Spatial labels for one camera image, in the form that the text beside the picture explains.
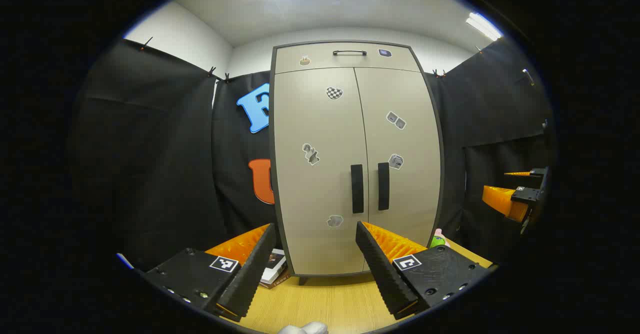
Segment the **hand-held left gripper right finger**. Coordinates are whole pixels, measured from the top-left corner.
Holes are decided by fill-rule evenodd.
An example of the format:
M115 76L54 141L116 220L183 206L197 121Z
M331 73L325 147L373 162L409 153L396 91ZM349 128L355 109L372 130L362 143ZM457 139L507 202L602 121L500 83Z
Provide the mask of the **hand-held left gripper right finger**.
M492 272L444 243L427 248L368 222L355 241L395 319L456 299Z

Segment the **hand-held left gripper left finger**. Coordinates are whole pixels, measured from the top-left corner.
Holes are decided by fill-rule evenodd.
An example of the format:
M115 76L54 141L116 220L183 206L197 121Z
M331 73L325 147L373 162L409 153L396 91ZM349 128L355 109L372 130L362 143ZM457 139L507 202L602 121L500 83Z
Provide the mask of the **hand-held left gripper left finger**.
M249 311L276 236L273 223L262 225L208 250L181 250L142 276L199 312L238 322Z

